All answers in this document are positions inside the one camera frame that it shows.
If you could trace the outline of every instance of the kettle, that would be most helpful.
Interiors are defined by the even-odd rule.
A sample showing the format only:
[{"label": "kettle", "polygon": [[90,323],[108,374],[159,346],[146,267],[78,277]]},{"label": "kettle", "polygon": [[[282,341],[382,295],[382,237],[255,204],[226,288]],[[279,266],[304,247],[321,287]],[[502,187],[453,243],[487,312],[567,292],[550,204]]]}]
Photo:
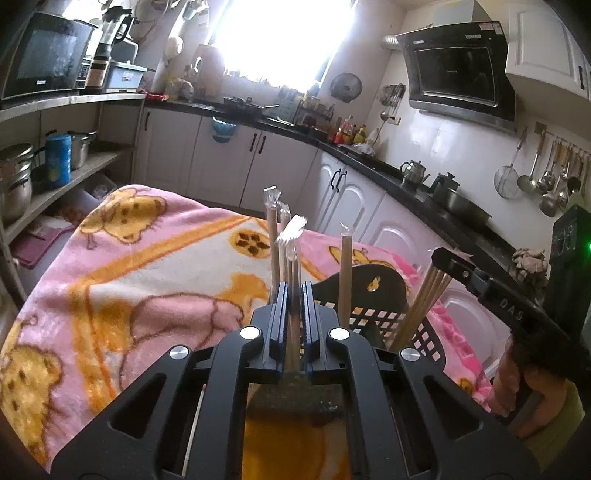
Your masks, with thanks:
[{"label": "kettle", "polygon": [[410,162],[404,162],[400,165],[400,171],[402,171],[402,176],[404,177],[405,182],[414,183],[419,185],[427,180],[431,175],[425,175],[426,168],[421,162],[415,162],[411,160]]},{"label": "kettle", "polygon": [[438,203],[444,203],[449,190],[457,190],[460,184],[454,180],[455,176],[447,172],[447,175],[440,173],[431,185],[431,196]]}]

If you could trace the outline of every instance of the black countertop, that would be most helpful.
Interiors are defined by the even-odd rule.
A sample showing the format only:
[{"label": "black countertop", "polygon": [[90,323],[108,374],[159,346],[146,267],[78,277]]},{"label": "black countertop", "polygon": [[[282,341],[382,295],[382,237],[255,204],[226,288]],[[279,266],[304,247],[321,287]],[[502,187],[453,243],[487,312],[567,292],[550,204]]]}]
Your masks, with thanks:
[{"label": "black countertop", "polygon": [[394,200],[405,206],[452,248],[472,255],[472,261],[479,268],[507,285],[518,288],[517,283],[507,273],[507,269],[511,265],[511,255],[515,251],[509,243],[489,228],[485,228],[483,232],[475,232],[470,229],[439,206],[428,194],[425,187],[411,189],[404,186],[398,175],[391,174],[391,168],[385,164],[383,168],[380,167],[381,162],[372,162],[369,165],[359,155],[335,145],[320,142],[286,125],[270,119],[263,118],[257,121],[245,115],[229,113],[221,109],[219,105],[146,101],[146,107],[195,113],[208,117],[215,116],[224,121],[238,122],[318,147],[384,189]]}]

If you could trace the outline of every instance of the microwave oven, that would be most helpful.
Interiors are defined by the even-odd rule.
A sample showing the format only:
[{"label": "microwave oven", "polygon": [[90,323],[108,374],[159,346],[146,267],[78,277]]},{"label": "microwave oven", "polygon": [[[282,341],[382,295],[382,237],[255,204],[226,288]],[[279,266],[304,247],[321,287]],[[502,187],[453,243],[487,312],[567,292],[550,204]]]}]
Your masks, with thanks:
[{"label": "microwave oven", "polygon": [[0,99],[84,89],[99,41],[92,24],[36,12],[3,62]]}]

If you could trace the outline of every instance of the bright window light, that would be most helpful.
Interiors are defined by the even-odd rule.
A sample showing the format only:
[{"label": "bright window light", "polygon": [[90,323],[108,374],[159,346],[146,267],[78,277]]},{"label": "bright window light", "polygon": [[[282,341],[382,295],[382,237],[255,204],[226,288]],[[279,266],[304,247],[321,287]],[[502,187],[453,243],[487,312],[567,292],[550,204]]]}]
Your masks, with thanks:
[{"label": "bright window light", "polygon": [[230,0],[213,45],[229,71],[305,92],[352,21],[351,0]]}]

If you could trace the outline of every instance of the cartoon bear print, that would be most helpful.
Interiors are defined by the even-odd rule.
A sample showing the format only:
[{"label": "cartoon bear print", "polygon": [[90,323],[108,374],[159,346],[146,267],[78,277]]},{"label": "cartoon bear print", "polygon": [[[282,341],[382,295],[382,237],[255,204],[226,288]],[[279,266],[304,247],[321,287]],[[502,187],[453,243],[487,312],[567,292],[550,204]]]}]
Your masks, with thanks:
[{"label": "cartoon bear print", "polygon": [[2,370],[0,407],[4,416],[40,465],[47,463],[43,430],[50,391],[61,378],[61,363],[53,353],[18,345]]},{"label": "cartoon bear print", "polygon": [[107,200],[80,224],[88,236],[88,249],[96,248],[94,234],[105,231],[123,244],[135,244],[166,211],[166,200],[158,196],[137,195],[137,190],[113,192]]}]

